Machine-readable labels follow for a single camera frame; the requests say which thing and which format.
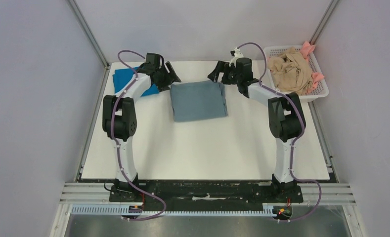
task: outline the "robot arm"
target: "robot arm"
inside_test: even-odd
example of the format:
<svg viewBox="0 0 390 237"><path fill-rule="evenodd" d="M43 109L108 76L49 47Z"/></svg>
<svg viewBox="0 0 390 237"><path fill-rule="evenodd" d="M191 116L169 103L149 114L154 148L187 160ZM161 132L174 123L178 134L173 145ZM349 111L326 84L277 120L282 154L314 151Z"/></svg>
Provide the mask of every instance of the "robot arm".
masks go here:
<svg viewBox="0 0 390 237"><path fill-rule="evenodd" d="M231 63L218 61L216 68L208 75L208 78L216 82L219 74L223 73L222 83L237 85L238 91L245 97L268 107L269 129L276 138L276 168L272 175L272 186L278 194L294 190L296 181L289 172L291 144L302 131L300 119L305 125L300 99L296 93L287 94L300 112L301 118L298 118L286 98L262 88L259 81L253 78L251 59L233 56Z"/></svg>
<svg viewBox="0 0 390 237"><path fill-rule="evenodd" d="M136 70L138 77L133 75L129 83L115 95L106 95L103 98L103 130L107 133L107 136L112 139L110 133L110 124L112 119L113 106L118 99L119 95L125 92L125 98L121 98L118 102L118 110L122 111L121 115L115 115L114 123L114 135L119 141L120 146L120 161L129 180L134 181L137 178L137 171L133 162L132 154L132 136L136 131L136 114L135 103L141 97L141 95L148 90L152 84L156 84L159 91L169 89L169 85L173 82L181 82L177 77L170 62L166 62L165 65L160 67L161 55L148 53L146 60ZM114 140L112 144L116 150L117 145ZM116 157L116 179L119 182L127 183L126 179L122 175L122 171L119 165L118 154L115 152Z"/></svg>

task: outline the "pink cloth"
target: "pink cloth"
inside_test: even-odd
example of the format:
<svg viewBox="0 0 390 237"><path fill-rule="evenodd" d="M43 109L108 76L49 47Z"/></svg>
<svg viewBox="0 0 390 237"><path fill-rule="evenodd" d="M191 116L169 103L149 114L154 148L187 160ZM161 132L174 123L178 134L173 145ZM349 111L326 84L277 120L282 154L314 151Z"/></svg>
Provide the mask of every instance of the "pink cloth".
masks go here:
<svg viewBox="0 0 390 237"><path fill-rule="evenodd" d="M315 45L311 45L308 41L304 42L303 47L300 50L301 55L308 62L309 55L315 50ZM313 79L312 87L307 89L307 94L310 94L318 86L318 82L324 79L323 74L321 73L312 73L311 77Z"/></svg>
<svg viewBox="0 0 390 237"><path fill-rule="evenodd" d="M312 73L311 77L313 78L313 85L307 89L307 94L310 94L313 90L315 90L318 86L318 82L324 79L324 76L321 73Z"/></svg>

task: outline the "folded gray towel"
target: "folded gray towel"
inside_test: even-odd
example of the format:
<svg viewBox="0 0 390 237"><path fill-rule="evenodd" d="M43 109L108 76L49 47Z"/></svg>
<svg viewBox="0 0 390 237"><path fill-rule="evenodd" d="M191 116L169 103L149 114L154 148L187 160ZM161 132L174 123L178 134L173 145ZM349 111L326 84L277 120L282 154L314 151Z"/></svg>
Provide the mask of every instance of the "folded gray towel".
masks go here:
<svg viewBox="0 0 390 237"><path fill-rule="evenodd" d="M210 80L172 84L170 88L175 122L225 117L225 87Z"/></svg>

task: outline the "beige cloth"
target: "beige cloth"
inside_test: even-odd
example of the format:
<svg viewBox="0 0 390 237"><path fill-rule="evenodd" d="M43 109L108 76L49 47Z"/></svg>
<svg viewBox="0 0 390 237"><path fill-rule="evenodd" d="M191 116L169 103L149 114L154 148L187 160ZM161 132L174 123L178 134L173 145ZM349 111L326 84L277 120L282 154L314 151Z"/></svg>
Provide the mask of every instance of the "beige cloth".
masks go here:
<svg viewBox="0 0 390 237"><path fill-rule="evenodd" d="M275 86L281 91L305 95L313 85L312 70L301 53L294 47L277 57L271 57L268 68L272 71Z"/></svg>

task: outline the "white table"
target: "white table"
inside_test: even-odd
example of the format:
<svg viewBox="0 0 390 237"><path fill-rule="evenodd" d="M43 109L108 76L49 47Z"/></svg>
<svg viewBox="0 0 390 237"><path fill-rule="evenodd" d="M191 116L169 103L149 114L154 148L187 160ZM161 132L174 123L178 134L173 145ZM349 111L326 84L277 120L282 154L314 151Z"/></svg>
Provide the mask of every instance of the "white table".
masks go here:
<svg viewBox="0 0 390 237"><path fill-rule="evenodd" d="M183 83L208 80L216 61L172 62ZM253 61L256 78L263 61ZM104 95L113 94L113 63ZM137 130L133 154L139 179L271 179L276 141L268 127L267 107L226 85L228 116L195 122L174 122L170 91L141 97L135 105ZM297 142L294 172L298 178L329 179L308 103L302 103L304 136ZM102 130L100 107L82 179L113 179L114 149Z"/></svg>

